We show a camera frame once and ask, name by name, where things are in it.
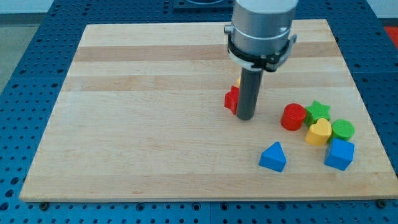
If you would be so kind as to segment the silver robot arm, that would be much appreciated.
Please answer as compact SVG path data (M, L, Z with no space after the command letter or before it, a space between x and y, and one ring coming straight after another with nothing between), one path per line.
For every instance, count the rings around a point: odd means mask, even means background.
M298 0L236 0L231 23L224 27L228 54L241 66L236 115L253 118L262 75L287 61L297 35L291 34Z

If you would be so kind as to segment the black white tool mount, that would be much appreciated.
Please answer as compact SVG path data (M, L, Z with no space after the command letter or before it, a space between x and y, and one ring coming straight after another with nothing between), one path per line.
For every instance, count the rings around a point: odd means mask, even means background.
M251 55L239 50L232 42L232 35L228 35L228 54L232 61L242 68L250 71L265 70L275 72L290 56L293 45L296 43L297 34L291 36L279 51L270 55Z

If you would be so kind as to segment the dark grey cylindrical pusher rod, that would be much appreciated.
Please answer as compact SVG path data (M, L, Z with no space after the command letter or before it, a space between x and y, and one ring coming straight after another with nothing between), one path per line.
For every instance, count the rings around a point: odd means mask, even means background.
M236 115L241 120L250 120L254 116L257 97L261 85L263 70L242 68L239 84L239 98Z

